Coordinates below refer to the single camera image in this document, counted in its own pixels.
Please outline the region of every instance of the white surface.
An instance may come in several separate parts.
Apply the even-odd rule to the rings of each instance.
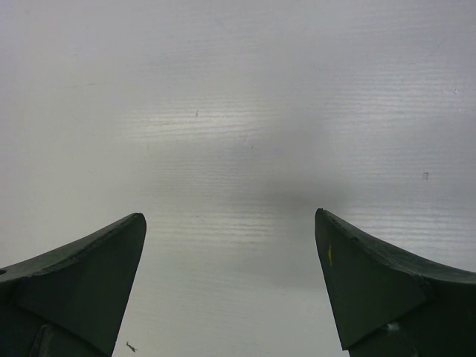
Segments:
[[[115,357],[345,356],[318,207],[476,270],[473,1],[0,9],[0,266],[144,212]]]

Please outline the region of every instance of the yellow paint stain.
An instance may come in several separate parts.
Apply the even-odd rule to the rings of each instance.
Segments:
[[[332,250],[331,250],[331,246],[329,246],[329,250],[328,250],[328,252],[327,252],[327,256],[329,257],[330,266],[332,266]]]

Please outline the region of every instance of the yellow mark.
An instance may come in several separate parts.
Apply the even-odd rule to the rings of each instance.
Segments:
[[[332,251],[330,246],[329,251],[327,252],[327,256],[329,257],[330,266],[332,266]]]

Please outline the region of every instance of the small dark mark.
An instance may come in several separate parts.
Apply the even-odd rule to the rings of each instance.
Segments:
[[[126,342],[126,346],[131,349],[133,353],[137,352],[137,348],[133,347],[132,345],[129,344],[129,342]]]

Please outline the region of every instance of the wood grain texture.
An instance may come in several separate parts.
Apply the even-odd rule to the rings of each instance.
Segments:
[[[476,4],[414,2],[3,1],[0,265],[141,211],[115,357],[345,356],[316,208],[476,270]]]

